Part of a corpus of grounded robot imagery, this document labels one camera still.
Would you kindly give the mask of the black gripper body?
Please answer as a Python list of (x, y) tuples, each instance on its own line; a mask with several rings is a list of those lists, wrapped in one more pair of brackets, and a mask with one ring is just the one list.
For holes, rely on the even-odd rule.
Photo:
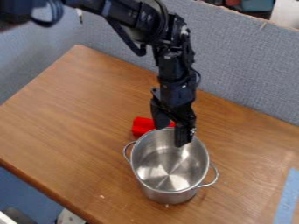
[(196, 116), (192, 103), (196, 99), (196, 88), (199, 86), (199, 73), (192, 69), (179, 80), (160, 80), (160, 87), (153, 87), (152, 99), (163, 112), (177, 122), (188, 116)]

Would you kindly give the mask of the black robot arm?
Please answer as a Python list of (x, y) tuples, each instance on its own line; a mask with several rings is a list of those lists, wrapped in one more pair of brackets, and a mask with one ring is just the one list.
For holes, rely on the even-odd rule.
[(0, 21), (49, 28), (66, 6), (101, 16), (135, 55), (153, 53), (160, 85), (152, 89), (153, 126), (160, 130), (173, 123), (173, 143), (184, 146), (196, 131), (192, 103), (201, 80), (192, 68), (195, 51), (184, 18), (161, 0), (0, 0)]

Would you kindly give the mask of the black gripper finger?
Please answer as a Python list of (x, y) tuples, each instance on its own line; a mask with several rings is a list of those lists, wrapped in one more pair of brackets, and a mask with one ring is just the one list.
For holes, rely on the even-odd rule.
[(196, 116), (189, 115), (175, 123), (173, 136), (176, 147), (181, 147), (192, 141), (192, 136), (196, 132), (195, 122)]
[(165, 128), (171, 124), (171, 119), (160, 109), (155, 101), (151, 101), (151, 113), (153, 118), (153, 126), (157, 130)]

